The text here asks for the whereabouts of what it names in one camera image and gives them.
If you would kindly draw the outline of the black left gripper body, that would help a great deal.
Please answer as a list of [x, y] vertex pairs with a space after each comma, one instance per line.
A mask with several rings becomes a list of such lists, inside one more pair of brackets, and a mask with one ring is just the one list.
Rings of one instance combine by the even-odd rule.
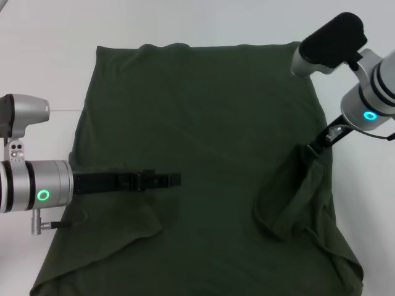
[[140, 172], [105, 172], [105, 173], [74, 173], [73, 193], [76, 195], [95, 194], [103, 192], [141, 191]]

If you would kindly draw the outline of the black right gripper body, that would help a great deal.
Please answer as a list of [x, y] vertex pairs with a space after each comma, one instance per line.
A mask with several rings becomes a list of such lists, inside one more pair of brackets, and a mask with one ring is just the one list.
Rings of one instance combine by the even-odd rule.
[[341, 115], [320, 132], [319, 139], [323, 148], [329, 148], [351, 131], [349, 123]]

